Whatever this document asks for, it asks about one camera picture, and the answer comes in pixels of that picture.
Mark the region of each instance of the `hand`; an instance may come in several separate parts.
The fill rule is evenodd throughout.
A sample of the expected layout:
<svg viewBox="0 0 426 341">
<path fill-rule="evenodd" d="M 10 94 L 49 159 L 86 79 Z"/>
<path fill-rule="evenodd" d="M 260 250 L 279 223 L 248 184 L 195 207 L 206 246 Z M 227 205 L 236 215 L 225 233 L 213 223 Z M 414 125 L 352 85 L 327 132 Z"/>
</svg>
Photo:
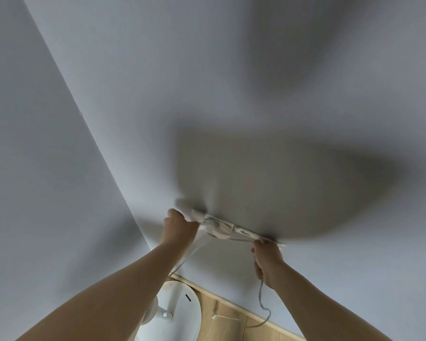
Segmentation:
<svg viewBox="0 0 426 341">
<path fill-rule="evenodd" d="M 198 229 L 199 223 L 197 221 L 188 222 L 179 211 L 169 209 L 167 218 L 164 219 L 161 243 L 175 244 L 187 249 L 194 241 Z"/>
<path fill-rule="evenodd" d="M 285 264 L 283 255 L 279 251 L 279 248 L 274 243 L 262 243 L 261 241 L 254 241 L 254 247 L 251 252 L 254 254 L 255 262 L 254 268 L 256 270 L 257 277 L 270 288 L 272 286 L 272 274 L 274 269 L 280 264 Z"/>
</svg>

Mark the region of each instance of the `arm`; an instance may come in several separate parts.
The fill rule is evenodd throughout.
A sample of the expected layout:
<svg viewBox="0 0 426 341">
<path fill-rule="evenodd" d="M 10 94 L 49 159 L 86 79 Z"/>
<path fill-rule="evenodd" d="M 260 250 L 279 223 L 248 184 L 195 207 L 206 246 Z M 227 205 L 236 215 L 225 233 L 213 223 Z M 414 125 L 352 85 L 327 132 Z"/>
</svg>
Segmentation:
<svg viewBox="0 0 426 341">
<path fill-rule="evenodd" d="M 391 341 L 284 263 L 275 244 L 255 241 L 252 252 L 258 278 L 278 293 L 307 341 Z"/>
<path fill-rule="evenodd" d="M 169 210 L 159 246 L 71 298 L 17 341 L 127 341 L 198 228 Z"/>
</svg>

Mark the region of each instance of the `white fan base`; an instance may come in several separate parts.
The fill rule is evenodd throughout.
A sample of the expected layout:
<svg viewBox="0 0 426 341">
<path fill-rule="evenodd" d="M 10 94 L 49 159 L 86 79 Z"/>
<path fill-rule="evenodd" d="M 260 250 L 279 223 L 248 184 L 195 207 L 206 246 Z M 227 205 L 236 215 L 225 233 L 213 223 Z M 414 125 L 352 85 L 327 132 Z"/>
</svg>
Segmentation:
<svg viewBox="0 0 426 341">
<path fill-rule="evenodd" d="M 136 341 L 196 341 L 202 312 L 199 298 L 193 289 L 179 281 L 166 281 L 157 297 L 158 305 L 172 313 L 172 321 L 167 323 L 155 316 L 140 326 Z"/>
</svg>

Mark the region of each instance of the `wall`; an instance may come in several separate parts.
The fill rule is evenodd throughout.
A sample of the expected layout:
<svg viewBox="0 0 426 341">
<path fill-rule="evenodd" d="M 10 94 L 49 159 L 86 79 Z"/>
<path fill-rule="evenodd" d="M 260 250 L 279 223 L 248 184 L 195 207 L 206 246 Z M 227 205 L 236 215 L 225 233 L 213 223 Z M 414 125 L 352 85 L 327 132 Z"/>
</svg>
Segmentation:
<svg viewBox="0 0 426 341">
<path fill-rule="evenodd" d="M 426 0 L 25 1 L 150 247 L 192 203 L 426 340 Z M 182 274 L 261 313 L 252 261 L 212 242 Z"/>
<path fill-rule="evenodd" d="M 0 341 L 147 251 L 23 0 L 0 0 Z"/>
</svg>

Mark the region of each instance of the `baseboard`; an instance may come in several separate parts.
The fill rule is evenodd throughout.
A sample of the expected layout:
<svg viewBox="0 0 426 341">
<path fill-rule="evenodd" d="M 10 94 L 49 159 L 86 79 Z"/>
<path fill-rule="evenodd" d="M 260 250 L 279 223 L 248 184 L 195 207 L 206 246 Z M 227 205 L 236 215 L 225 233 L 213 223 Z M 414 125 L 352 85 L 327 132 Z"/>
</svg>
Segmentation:
<svg viewBox="0 0 426 341">
<path fill-rule="evenodd" d="M 205 288 L 200 287 L 200 286 L 196 285 L 195 283 L 193 283 L 193 282 L 191 282 L 189 280 L 186 280 L 184 277 L 182 277 L 180 275 L 172 274 L 171 277 L 173 279 L 175 279 L 175 280 L 178 280 L 178 281 L 181 281 L 181 282 L 187 284 L 188 286 L 191 286 L 193 289 L 198 290 L 199 292 L 205 294 L 206 296 L 208 296 L 210 298 L 216 299 L 217 301 L 221 302 L 222 304 L 224 304 L 226 306 L 231 307 L 232 309 L 240 311 L 244 315 L 246 315 L 248 317 L 251 317 L 251 318 L 255 319 L 258 322 L 263 322 L 265 320 L 261 316 L 256 315 L 254 312 L 251 312 L 251 311 L 249 311 L 249 310 L 247 310 L 247 309 L 245 309 L 245 308 L 243 308 L 241 306 L 238 306 L 237 304 L 234 304 L 231 301 L 228 301 L 227 299 L 224 299 L 224 298 L 222 298 L 220 296 L 217 296 L 215 293 L 207 291 Z M 278 332 L 280 332 L 280 333 L 282 333 L 284 335 L 287 335 L 287 336 L 293 338 L 294 340 L 297 340 L 297 341 L 306 341 L 306 339 L 303 338 L 302 336 L 300 336 L 300 335 L 298 335 L 296 333 L 293 333 L 293 332 L 291 332 L 291 331 L 289 331 L 287 329 L 284 329 L 283 327 L 280 327 L 276 323 L 268 321 L 266 323 L 266 325 L 269 326 L 270 328 L 273 328 L 274 330 L 277 330 Z"/>
</svg>

